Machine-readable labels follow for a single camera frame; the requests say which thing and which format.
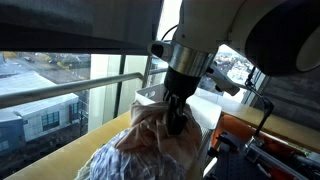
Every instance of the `rooftop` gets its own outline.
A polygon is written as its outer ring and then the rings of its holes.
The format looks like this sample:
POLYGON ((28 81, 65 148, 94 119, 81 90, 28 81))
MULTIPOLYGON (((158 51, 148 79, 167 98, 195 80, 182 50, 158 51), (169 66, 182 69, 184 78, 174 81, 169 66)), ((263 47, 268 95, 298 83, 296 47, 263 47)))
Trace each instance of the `rooftop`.
MULTIPOLYGON (((56 84, 42 77, 38 73, 31 71, 23 74, 14 75, 0 79, 0 95, 27 91, 32 89, 55 86, 56 84)), ((25 116, 54 105, 64 103, 69 100, 77 99, 78 96, 70 93, 62 96, 48 98, 40 101, 17 105, 0 110, 0 121, 3 119, 2 113, 14 112, 16 115, 25 116)))

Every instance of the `building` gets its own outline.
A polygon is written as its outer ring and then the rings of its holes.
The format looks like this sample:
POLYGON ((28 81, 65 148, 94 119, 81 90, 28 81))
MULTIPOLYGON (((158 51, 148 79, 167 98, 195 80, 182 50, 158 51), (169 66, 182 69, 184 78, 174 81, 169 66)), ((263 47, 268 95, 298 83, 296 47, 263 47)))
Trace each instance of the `building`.
MULTIPOLYGON (((0 95, 55 84, 36 72, 0 79, 0 95)), ((78 122, 78 96, 66 94, 0 110, 0 155, 78 122)))

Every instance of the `cable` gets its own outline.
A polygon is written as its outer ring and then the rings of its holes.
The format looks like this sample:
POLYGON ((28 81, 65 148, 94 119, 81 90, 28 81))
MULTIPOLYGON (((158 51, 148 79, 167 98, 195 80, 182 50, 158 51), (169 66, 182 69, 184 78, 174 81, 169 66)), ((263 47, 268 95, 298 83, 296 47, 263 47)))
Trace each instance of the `cable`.
POLYGON ((172 31, 172 30, 173 30, 174 28, 176 28, 176 27, 178 27, 178 24, 175 25, 175 26, 173 26, 172 28, 170 28, 170 29, 162 36, 161 41, 163 41, 164 38, 168 35, 168 33, 169 33, 170 31, 172 31))
POLYGON ((258 128, 256 129, 255 132, 255 136, 259 136, 259 132, 262 129, 262 126, 264 125, 264 123, 266 122, 267 118, 271 115, 273 109, 274 109, 274 105, 273 103, 266 97, 262 96, 255 88, 255 84, 251 82, 251 79, 253 77, 253 73, 256 70, 256 67, 254 66, 250 72, 250 74, 248 75, 248 78, 245 82, 246 87, 253 92, 258 99, 262 102, 263 104, 263 117, 262 120, 258 126, 258 128))

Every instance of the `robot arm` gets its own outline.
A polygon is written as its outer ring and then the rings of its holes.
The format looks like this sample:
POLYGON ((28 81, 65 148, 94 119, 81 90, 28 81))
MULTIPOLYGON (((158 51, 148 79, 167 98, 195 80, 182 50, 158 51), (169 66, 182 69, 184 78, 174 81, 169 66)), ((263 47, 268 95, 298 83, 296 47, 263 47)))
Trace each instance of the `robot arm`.
MULTIPOLYGON (((175 102, 184 104, 222 44, 246 56, 266 75, 317 67, 319 8, 318 0, 184 0, 173 40, 152 42, 148 50, 168 62, 164 85, 179 99, 175 102)), ((237 87, 219 71, 211 76, 218 87, 229 87, 222 90, 236 93, 237 87)))

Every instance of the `window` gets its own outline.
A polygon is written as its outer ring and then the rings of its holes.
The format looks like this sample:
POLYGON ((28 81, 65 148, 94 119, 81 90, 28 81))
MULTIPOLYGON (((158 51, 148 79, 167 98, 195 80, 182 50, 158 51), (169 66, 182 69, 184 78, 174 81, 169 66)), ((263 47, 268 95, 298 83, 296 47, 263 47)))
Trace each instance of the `window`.
POLYGON ((79 103, 74 103, 69 105, 69 120, 79 119, 79 103))
POLYGON ((72 114, 78 114, 78 103, 71 104, 70 108, 72 114))
POLYGON ((59 126, 59 112, 41 116, 43 131, 59 126))
POLYGON ((9 142, 8 141, 0 142, 0 151, 4 151, 6 149, 9 149, 9 142))

